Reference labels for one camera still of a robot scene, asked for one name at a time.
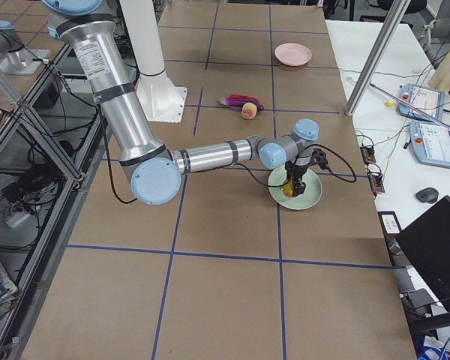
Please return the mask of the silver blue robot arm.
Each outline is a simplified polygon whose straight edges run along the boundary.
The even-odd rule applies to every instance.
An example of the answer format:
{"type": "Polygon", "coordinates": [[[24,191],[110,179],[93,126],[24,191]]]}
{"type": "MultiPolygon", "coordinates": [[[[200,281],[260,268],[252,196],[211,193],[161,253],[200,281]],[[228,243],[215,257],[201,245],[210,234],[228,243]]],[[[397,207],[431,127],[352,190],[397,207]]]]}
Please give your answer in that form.
{"type": "Polygon", "coordinates": [[[115,22],[105,1],[47,1],[49,33],[76,54],[91,86],[94,103],[105,115],[121,150],[119,162],[133,195],[149,205],[170,201],[182,176],[259,158],[275,169],[301,155],[310,156],[319,135],[315,121],[302,119],[278,139],[249,136],[236,141],[170,150],[150,122],[178,122],[187,91],[167,76],[153,4],[123,1],[122,13],[138,66],[134,82],[113,32],[115,22]]]}

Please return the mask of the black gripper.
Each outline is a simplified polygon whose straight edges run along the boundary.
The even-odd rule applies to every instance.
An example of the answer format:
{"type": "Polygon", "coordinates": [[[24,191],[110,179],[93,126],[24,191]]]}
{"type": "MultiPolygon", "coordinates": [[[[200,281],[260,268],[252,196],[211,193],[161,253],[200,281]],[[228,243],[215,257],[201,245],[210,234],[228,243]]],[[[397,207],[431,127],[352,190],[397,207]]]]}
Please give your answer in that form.
{"type": "Polygon", "coordinates": [[[298,160],[290,160],[285,163],[285,170],[286,183],[293,183],[295,196],[302,195],[307,187],[302,178],[308,171],[308,165],[304,165],[298,160]]]}

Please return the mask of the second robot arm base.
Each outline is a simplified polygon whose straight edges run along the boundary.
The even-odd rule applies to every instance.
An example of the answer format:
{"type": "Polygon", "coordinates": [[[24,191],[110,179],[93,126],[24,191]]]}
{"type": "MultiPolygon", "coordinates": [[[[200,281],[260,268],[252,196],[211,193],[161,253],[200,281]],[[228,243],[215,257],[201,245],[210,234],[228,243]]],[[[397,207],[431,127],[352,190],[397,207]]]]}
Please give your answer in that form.
{"type": "Polygon", "coordinates": [[[48,59],[49,49],[29,49],[14,26],[0,20],[0,70],[5,74],[32,75],[48,59]]]}

